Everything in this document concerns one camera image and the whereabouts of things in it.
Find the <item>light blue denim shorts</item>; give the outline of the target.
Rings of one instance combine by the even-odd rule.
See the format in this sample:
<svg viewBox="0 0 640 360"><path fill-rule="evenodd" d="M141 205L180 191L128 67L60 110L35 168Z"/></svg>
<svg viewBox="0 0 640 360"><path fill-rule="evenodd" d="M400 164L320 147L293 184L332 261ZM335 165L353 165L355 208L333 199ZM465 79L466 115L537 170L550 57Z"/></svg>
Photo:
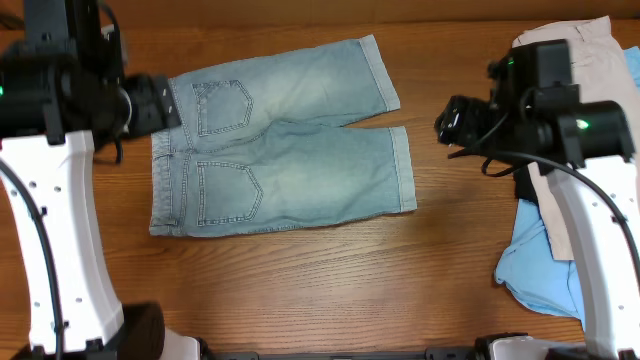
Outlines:
<svg viewBox="0 0 640 360"><path fill-rule="evenodd" d="M216 65L169 82L152 137L154 236L329 226L417 207L401 106L373 36Z"/></svg>

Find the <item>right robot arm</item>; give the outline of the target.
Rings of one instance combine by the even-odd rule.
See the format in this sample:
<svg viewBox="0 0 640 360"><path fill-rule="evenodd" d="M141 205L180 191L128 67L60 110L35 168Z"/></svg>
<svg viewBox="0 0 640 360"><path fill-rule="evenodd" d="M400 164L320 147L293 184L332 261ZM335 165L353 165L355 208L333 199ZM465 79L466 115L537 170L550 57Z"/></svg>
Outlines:
<svg viewBox="0 0 640 360"><path fill-rule="evenodd" d="M530 163L546 177L573 249L585 305L582 345L539 344L546 359L639 356L639 209L635 148L622 107L581 102L569 44L518 46L488 67L491 99L456 95L435 121L454 157Z"/></svg>

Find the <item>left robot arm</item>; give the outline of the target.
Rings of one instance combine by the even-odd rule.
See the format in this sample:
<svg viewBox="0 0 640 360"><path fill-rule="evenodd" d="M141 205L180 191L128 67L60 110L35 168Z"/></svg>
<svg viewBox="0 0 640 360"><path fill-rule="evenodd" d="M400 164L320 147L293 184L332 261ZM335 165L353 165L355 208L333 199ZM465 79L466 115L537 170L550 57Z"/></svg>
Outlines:
<svg viewBox="0 0 640 360"><path fill-rule="evenodd" d="M181 123L165 76L124 73L101 1L28 1L1 56L1 180L26 270L22 359L205 359L154 302L124 305L107 271L93 191L97 150Z"/></svg>

